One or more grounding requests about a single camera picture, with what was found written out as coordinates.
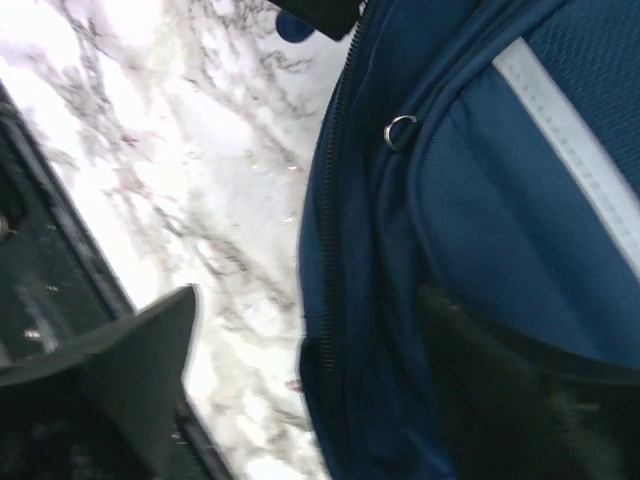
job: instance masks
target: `black fabric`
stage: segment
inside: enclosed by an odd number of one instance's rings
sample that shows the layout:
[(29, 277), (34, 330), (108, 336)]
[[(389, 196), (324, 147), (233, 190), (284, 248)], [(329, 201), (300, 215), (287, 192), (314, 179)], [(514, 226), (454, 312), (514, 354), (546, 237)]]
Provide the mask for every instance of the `black fabric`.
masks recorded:
[(640, 372), (579, 357), (422, 288), (459, 480), (640, 478)]

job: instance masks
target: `blue fabric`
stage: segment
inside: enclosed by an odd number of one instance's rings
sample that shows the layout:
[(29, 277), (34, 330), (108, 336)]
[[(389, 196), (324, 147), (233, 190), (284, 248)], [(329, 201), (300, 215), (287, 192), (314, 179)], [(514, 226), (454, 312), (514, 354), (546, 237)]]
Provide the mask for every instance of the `blue fabric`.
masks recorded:
[[(640, 184), (635, 177), (640, 135), (627, 138), (620, 130), (637, 115), (640, 102), (625, 106), (626, 117), (615, 122), (601, 94), (609, 82), (614, 102), (625, 95), (636, 98), (638, 75), (602, 73), (594, 95), (587, 76), (612, 50), (580, 43), (598, 22), (609, 25), (619, 6), (627, 8), (627, 16), (639, 12), (633, 0), (617, 2), (615, 9), (608, 5), (379, 0), (352, 65), (352, 94), (340, 132), (342, 269), (335, 328), (344, 452), (336, 452), (329, 437), (320, 356), (325, 280), (320, 217), (335, 98), (314, 156), (299, 246), (307, 328), (301, 377), (333, 478), (455, 477), (416, 325), (422, 282), (446, 287), (472, 306), (567, 350), (640, 366), (640, 322), (634, 321), (640, 315), (638, 282), (490, 66), (524, 35), (581, 113), (594, 121), (631, 183)], [(591, 13), (585, 6), (593, 7)], [(627, 33), (601, 37), (615, 40), (616, 48), (626, 45), (620, 60), (627, 63), (610, 61), (623, 73), (640, 71), (627, 66), (637, 62), (637, 42), (632, 42), (640, 18), (634, 18), (611, 22), (624, 25)], [(569, 44), (568, 51), (580, 55), (558, 65), (557, 52)], [(598, 112), (606, 112), (607, 119), (599, 120)], [(382, 132), (403, 114), (418, 117), (417, 132), (394, 153)], [(339, 457), (346, 464), (340, 465)]]

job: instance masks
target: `reflective strip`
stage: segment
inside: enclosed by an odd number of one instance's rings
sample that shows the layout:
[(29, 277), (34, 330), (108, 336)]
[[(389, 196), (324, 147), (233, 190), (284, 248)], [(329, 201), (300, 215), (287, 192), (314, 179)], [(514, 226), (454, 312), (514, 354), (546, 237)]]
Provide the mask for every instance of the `reflective strip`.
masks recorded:
[(493, 65), (564, 163), (640, 280), (640, 202), (616, 164), (522, 38), (498, 55)]

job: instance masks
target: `black plastic edge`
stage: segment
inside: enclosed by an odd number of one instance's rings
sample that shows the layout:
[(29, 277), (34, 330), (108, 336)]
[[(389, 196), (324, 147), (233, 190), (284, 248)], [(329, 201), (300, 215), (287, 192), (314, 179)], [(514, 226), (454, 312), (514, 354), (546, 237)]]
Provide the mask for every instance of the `black plastic edge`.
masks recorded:
[(186, 396), (178, 403), (176, 425), (210, 480), (234, 480), (223, 455), (202, 426), (197, 410), (186, 400)]
[(50, 205), (57, 227), (64, 233), (87, 277), (92, 280), (107, 308), (117, 320), (130, 315), (134, 306), (117, 280), (115, 272), (97, 246), (95, 238), (77, 211), (57, 174), (31, 135), (22, 114), (0, 81), (0, 132), (35, 177), (34, 187)]

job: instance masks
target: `black object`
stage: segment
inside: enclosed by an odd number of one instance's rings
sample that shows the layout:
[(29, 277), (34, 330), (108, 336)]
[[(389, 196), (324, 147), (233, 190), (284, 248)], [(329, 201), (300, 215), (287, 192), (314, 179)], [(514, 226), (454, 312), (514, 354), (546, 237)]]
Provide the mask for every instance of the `black object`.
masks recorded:
[(269, 0), (333, 40), (342, 39), (360, 16), (359, 0)]
[(314, 32), (314, 28), (302, 20), (282, 10), (276, 17), (278, 35), (289, 43), (304, 42)]
[(0, 478), (232, 478), (181, 383), (193, 287), (133, 313), (1, 84), (0, 312)]
[(459, 480), (640, 478), (640, 372), (580, 357), (423, 288), (419, 314)]

